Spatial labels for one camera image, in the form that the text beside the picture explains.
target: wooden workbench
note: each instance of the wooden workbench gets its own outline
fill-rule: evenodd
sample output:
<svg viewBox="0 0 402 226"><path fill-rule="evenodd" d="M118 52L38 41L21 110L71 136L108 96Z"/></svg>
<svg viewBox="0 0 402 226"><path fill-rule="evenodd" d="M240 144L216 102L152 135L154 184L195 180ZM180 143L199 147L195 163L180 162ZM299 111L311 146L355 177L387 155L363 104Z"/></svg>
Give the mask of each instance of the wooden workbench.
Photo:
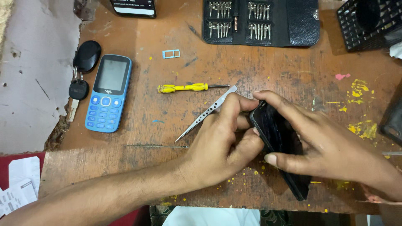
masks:
<svg viewBox="0 0 402 226"><path fill-rule="evenodd" d="M158 1L155 20L117 17L105 7L107 4L101 4L95 21L82 27L80 43L96 40L103 54L125 55L133 60L122 123L112 134L87 130L84 122L89 98L81 101L74 122L64 134L60 151L46 154L40 196L79 181L139 169L183 155L199 128L179 142L174 141L226 89L160 94L156 90L160 84L232 84L238 87L237 93L249 98L254 90L274 90L307 109L328 113L334 121L351 130L357 128L357 135L377 146L379 151L399 151L391 140L373 130L400 83L401 63L382 50L346 53L335 17L334 8L339 6L334 6L336 3L320 2L321 37L310 48L206 44L201 38L201 1ZM169 49L180 49L181 57L163 60L162 50ZM96 71L84 76L91 87ZM337 80L336 74L351 76ZM352 96L355 79L363 80L368 88L358 98ZM378 212L375 205L362 202L365 200L362 190L353 182L314 178L321 183L311 184L308 200L298 202L278 171L262 160L263 156L258 156L249 168L228 178L230 182L225 180L157 203ZM402 165L401 159L395 156L389 160Z"/></svg>

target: yellow screwdriver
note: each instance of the yellow screwdriver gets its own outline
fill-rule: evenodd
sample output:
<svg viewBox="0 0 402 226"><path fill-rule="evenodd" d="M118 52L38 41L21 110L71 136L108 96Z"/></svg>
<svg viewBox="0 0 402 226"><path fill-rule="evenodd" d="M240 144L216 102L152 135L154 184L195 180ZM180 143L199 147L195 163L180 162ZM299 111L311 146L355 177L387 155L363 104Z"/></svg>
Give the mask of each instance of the yellow screwdriver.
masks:
<svg viewBox="0 0 402 226"><path fill-rule="evenodd" d="M169 93L176 92L180 90L194 90L194 91L203 91L208 90L208 88L225 88L230 87L231 85L213 85L208 86L207 83L195 83L187 86L175 86L175 85L161 85L158 86L158 92Z"/></svg>

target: hand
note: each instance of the hand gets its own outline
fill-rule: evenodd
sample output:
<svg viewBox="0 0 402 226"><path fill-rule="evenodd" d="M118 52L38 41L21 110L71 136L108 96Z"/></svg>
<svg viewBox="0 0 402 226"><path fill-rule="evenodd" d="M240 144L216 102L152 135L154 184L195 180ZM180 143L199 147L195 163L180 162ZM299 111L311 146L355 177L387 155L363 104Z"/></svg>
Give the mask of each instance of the hand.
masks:
<svg viewBox="0 0 402 226"><path fill-rule="evenodd" d="M230 93L217 114L204 119L188 153L183 157L194 189L212 186L242 170L264 147L256 129L241 111L251 111L258 101ZM235 132L247 129L236 145Z"/></svg>
<svg viewBox="0 0 402 226"><path fill-rule="evenodd" d="M384 192L391 189L393 194L389 196L402 199L402 192L384 187L386 184L400 187L400 172L372 145L323 112L306 110L271 91L253 95L272 105L289 121L299 134L305 152L303 156L270 153L265 156L269 164L289 173L357 181Z"/></svg>

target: blue sim tray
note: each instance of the blue sim tray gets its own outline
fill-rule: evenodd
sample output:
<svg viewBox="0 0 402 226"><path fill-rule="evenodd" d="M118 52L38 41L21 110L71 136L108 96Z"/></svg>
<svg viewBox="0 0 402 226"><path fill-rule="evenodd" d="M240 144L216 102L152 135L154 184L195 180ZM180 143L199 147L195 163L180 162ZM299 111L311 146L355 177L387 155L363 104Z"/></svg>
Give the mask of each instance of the blue sim tray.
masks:
<svg viewBox="0 0 402 226"><path fill-rule="evenodd" d="M165 53L168 53L168 52L173 52L173 56L171 56L171 57L166 57ZM164 51L162 51L162 56L163 56L163 59L177 58L177 57L180 57L180 50L178 50L178 49L175 49L175 50L164 50Z"/></svg>

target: white cloth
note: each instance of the white cloth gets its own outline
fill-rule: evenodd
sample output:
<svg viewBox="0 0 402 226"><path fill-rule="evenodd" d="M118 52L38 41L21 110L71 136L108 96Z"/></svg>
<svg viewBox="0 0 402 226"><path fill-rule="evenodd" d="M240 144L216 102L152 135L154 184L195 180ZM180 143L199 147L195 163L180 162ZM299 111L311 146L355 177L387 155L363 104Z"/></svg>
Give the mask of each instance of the white cloth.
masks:
<svg viewBox="0 0 402 226"><path fill-rule="evenodd" d="M260 226L260 211L177 206L163 226Z"/></svg>

